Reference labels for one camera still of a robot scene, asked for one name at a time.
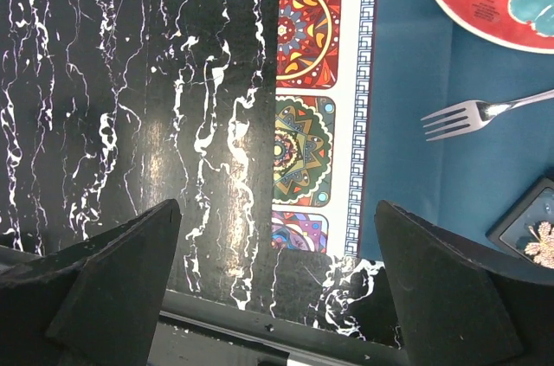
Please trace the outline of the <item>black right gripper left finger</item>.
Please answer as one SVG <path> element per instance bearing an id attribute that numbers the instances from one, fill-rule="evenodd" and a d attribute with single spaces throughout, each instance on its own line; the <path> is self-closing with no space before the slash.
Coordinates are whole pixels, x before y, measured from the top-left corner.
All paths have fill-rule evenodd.
<path id="1" fill-rule="evenodd" d="M 1 272 L 3 365 L 145 365 L 181 224 L 169 199 Z"/>

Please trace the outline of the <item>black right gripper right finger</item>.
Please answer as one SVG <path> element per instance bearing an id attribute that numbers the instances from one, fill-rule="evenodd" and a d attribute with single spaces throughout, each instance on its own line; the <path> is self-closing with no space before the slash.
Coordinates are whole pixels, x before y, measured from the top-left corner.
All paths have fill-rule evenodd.
<path id="1" fill-rule="evenodd" d="M 377 238 L 413 365 L 551 365 L 553 272 L 394 203 Z"/>

